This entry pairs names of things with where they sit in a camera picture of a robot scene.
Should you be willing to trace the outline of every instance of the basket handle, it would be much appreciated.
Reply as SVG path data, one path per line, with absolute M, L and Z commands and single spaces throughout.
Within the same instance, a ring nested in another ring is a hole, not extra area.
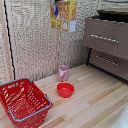
M 24 79 L 27 79 L 27 80 L 29 80 L 31 83 L 33 83 L 33 81 L 31 81 L 29 78 L 21 78 L 21 79 L 17 79 L 17 80 L 14 80 L 14 81 L 11 81 L 11 82 L 7 82 L 7 83 L 5 83 L 5 84 L 2 84 L 2 85 L 0 85 L 0 87 L 1 86 L 4 86 L 4 85 L 7 85 L 7 84 L 12 84 L 12 83 L 14 83 L 14 82 L 18 82 L 19 80 L 24 80 Z
M 48 109 L 48 108 L 50 108 L 52 106 L 52 102 L 49 100 L 49 98 L 46 95 L 44 95 L 44 96 L 49 101 L 50 105 L 47 106 L 47 107 L 45 107 L 45 108 L 43 108 L 43 109 L 41 109 L 41 110 L 39 110 L 39 111 L 37 111 L 37 112 L 35 112 L 35 113 L 33 113 L 33 114 L 31 114 L 31 115 L 29 115 L 29 116 L 27 116 L 27 117 L 25 117 L 25 118 L 23 118 L 23 119 L 20 119 L 20 120 L 15 119 L 15 117 L 14 117 L 14 115 L 13 115 L 13 113 L 12 113 L 11 110 L 9 110 L 7 113 L 10 113 L 11 114 L 11 116 L 12 116 L 12 118 L 13 118 L 14 121 L 16 121 L 16 122 L 22 122 L 22 121 L 24 121 L 24 120 L 26 120 L 26 119 L 28 119 L 28 118 L 30 118 L 30 117 L 32 117 L 32 116 L 34 116 L 34 115 L 42 112 L 42 111 L 44 111 L 44 110 L 46 110 L 46 109 Z

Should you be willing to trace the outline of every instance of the metal drawer pull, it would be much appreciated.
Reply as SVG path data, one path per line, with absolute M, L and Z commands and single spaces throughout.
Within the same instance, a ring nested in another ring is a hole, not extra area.
M 109 40 L 109 41 L 112 41 L 112 42 L 115 42 L 115 43 L 119 43 L 118 40 L 116 39 L 108 39 L 108 38 L 104 38 L 104 37 L 101 37 L 101 36 L 97 36 L 97 35 L 90 35 L 91 37 L 95 37 L 95 38 L 99 38 L 99 39 L 104 39 L 104 40 Z
M 99 58 L 99 59 L 101 59 L 101 60 L 104 60 L 104 61 L 106 61 L 106 62 L 108 62 L 108 63 L 114 64 L 114 65 L 116 65 L 116 66 L 120 66 L 118 63 L 113 62 L 113 61 L 110 61 L 110 60 L 108 60 L 108 59 L 105 59 L 105 58 L 103 58 L 102 56 L 96 56 L 96 57 Z

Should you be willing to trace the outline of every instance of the dresser drawer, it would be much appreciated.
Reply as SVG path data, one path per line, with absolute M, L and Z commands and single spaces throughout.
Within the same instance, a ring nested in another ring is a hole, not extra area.
M 128 80 L 128 61 L 92 50 L 89 63 Z
M 128 23 L 87 18 L 84 45 L 128 60 Z

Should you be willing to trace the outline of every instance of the floor board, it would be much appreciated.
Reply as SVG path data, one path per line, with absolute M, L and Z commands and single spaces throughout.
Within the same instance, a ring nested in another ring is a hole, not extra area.
M 128 101 L 127 84 L 94 67 L 81 65 L 69 71 L 66 82 L 75 87 L 70 98 L 57 94 L 57 76 L 35 82 L 53 102 L 39 128 L 110 128 Z M 1 104 L 0 128 L 14 128 Z

